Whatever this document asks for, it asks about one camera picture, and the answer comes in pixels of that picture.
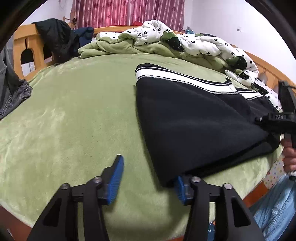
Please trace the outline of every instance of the red curtain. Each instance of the red curtain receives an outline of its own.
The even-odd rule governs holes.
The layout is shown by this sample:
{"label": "red curtain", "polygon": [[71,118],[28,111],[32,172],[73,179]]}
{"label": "red curtain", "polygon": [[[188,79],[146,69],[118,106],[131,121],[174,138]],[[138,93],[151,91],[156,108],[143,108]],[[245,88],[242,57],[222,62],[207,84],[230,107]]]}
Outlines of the red curtain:
{"label": "red curtain", "polygon": [[77,28],[160,20],[172,30],[184,24],[184,0],[74,0]]}

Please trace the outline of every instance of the wall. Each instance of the wall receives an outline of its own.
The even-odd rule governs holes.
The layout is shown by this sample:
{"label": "wall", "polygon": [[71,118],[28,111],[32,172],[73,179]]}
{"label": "wall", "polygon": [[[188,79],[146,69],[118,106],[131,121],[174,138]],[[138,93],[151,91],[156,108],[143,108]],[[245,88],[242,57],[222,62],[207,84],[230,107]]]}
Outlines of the wall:
{"label": "wall", "polygon": [[48,18],[56,18],[56,19],[63,20],[63,16],[70,16],[72,2],[73,2],[72,0],[48,0],[44,4],[42,4],[38,9],[36,9],[22,23],[22,25],[46,20]]}
{"label": "wall", "polygon": [[191,1],[185,1],[184,16],[191,16],[186,24],[193,31],[216,35],[258,56],[296,83],[296,60],[290,49],[275,28],[250,4],[244,0]]}

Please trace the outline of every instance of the screw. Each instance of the screw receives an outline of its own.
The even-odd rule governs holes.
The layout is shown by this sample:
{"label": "screw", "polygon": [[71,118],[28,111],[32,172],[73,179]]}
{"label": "screw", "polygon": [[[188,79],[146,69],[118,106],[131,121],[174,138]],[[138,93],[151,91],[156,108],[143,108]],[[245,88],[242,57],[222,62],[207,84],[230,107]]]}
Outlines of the screw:
{"label": "screw", "polygon": [[227,190],[229,190],[229,189],[232,188],[232,185],[229,184],[229,183],[225,183],[223,186],[224,186]]}
{"label": "screw", "polygon": [[193,181],[194,183],[199,183],[201,181],[200,177],[192,177],[191,181]]}
{"label": "screw", "polygon": [[94,183],[100,183],[102,181],[102,178],[101,177],[94,177],[93,178],[93,182]]}
{"label": "screw", "polygon": [[68,189],[69,187],[70,187],[69,183],[64,183],[61,185],[61,189],[63,189],[63,190]]}

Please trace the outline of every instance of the wooden bed rail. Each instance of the wooden bed rail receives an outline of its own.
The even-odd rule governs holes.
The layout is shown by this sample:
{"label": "wooden bed rail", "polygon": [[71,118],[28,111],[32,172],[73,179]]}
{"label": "wooden bed rail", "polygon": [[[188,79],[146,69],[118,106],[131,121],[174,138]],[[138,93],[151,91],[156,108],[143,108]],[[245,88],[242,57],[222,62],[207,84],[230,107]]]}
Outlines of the wooden bed rail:
{"label": "wooden bed rail", "polygon": [[[96,36],[99,32],[123,32],[130,28],[135,28],[140,26],[132,26],[132,25],[124,25],[124,26],[109,26],[102,28],[94,29],[94,36]],[[174,31],[175,34],[182,34],[181,32]],[[44,42],[39,35],[35,24],[22,25],[20,26],[16,32],[14,33],[14,67],[15,72],[18,74],[20,78],[25,78],[26,80],[30,80],[34,77],[34,75],[41,69],[54,64],[54,58],[51,62],[44,62],[44,54],[43,54]],[[25,49],[30,49],[33,53],[33,59],[35,64],[35,70],[24,76],[22,73],[21,67],[21,54]],[[264,73],[267,78],[267,85],[273,89],[278,85],[279,80],[286,80],[290,85],[294,85],[293,81],[291,81],[285,74],[280,72],[277,68],[267,63],[263,59],[246,52],[250,58],[256,63],[259,73]]]}

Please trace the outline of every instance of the finger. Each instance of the finger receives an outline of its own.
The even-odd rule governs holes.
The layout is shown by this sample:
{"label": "finger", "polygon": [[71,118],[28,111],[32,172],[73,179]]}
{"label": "finger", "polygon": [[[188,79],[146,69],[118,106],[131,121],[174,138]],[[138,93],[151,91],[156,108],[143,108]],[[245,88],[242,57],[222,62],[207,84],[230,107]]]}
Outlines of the finger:
{"label": "finger", "polygon": [[286,138],[284,138],[284,139],[281,140],[281,144],[282,144],[284,147],[292,147],[292,142],[291,142],[291,140],[286,139]]}
{"label": "finger", "polygon": [[296,165],[289,165],[289,166],[284,166],[284,171],[286,173],[289,173],[289,172],[293,172],[296,170]]}
{"label": "finger", "polygon": [[296,158],[295,157],[285,157],[284,158],[284,165],[296,165]]}
{"label": "finger", "polygon": [[285,157],[296,157],[296,149],[292,147],[285,147],[283,149],[283,155]]}

